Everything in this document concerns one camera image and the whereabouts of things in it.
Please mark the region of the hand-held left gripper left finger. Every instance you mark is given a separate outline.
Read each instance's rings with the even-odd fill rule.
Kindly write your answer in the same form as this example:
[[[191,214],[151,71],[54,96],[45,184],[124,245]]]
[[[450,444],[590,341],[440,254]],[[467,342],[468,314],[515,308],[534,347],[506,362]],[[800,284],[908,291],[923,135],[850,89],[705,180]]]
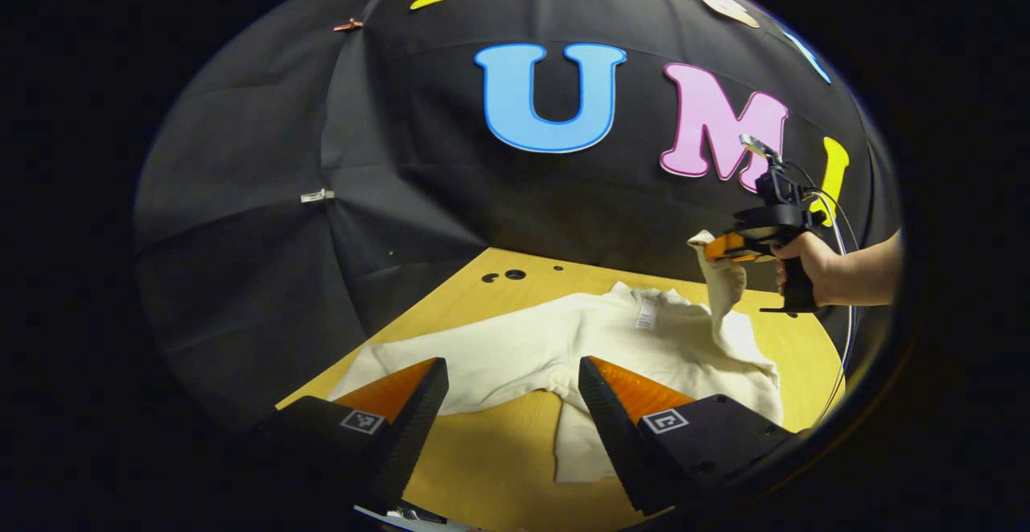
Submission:
[[[295,400],[267,419],[266,441],[317,501],[393,509],[448,389],[446,359],[428,357],[334,399]]]

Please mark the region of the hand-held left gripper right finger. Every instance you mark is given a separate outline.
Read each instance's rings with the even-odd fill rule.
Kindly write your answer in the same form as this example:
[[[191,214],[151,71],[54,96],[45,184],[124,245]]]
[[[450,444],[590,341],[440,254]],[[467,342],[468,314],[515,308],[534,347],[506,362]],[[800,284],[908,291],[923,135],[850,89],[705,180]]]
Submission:
[[[634,509],[713,503],[796,447],[792,432],[723,394],[695,399],[595,356],[579,390]]]

